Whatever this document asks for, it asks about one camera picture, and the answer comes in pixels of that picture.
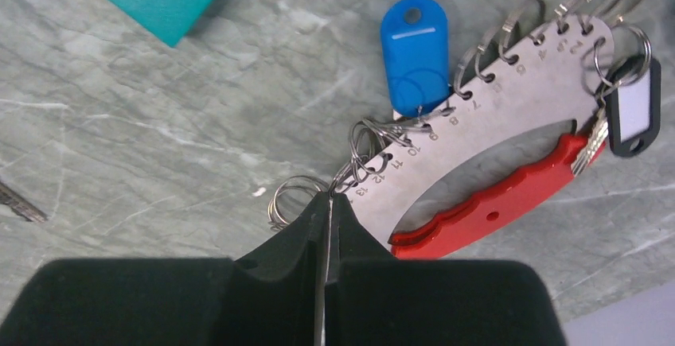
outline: red handle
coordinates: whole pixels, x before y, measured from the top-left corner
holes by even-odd
[[[586,143],[585,136],[563,134],[543,160],[520,167],[464,203],[437,213],[419,229],[393,234],[392,253],[400,259],[437,259],[501,229],[574,179],[570,166]]]

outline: black object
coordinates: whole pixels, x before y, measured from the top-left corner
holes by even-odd
[[[644,55],[629,57],[626,62],[611,74],[609,81],[616,82],[636,67],[642,66]],[[619,113],[619,94],[621,88],[612,92],[605,98],[607,103],[607,121],[609,122],[610,148],[618,157],[635,157],[642,151],[647,150],[658,136],[661,129],[661,64],[652,57],[650,63],[650,126],[647,130],[636,134],[626,141],[621,141],[621,115]]]
[[[0,344],[317,344],[323,297],[329,346],[565,344],[531,268],[399,261],[356,221],[345,196],[334,198],[330,214],[321,193],[289,227],[236,261],[51,262],[14,303]]]

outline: gray marble countertop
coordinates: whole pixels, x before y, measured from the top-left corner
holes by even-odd
[[[52,259],[238,257],[272,236],[275,187],[330,177],[349,125],[391,114],[379,23],[395,1],[216,0],[170,49],[107,0],[0,0],[0,178],[51,217],[0,211],[0,317]],[[456,63],[520,0],[437,1]],[[452,255],[530,264],[564,321],[675,278],[675,0],[630,20],[663,66],[657,142],[629,161],[604,154]],[[449,206],[550,145],[489,150],[420,204]]]

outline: black key tag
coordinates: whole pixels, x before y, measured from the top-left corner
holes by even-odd
[[[632,56],[611,75],[610,81],[642,65],[643,55]],[[661,129],[661,64],[652,57],[649,71],[637,82],[621,86],[605,98],[612,153],[634,157],[649,147]]]

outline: blue key tag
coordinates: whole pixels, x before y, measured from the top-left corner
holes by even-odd
[[[428,114],[450,96],[448,28],[433,0],[401,0],[385,14],[380,39],[394,110],[409,118]]]

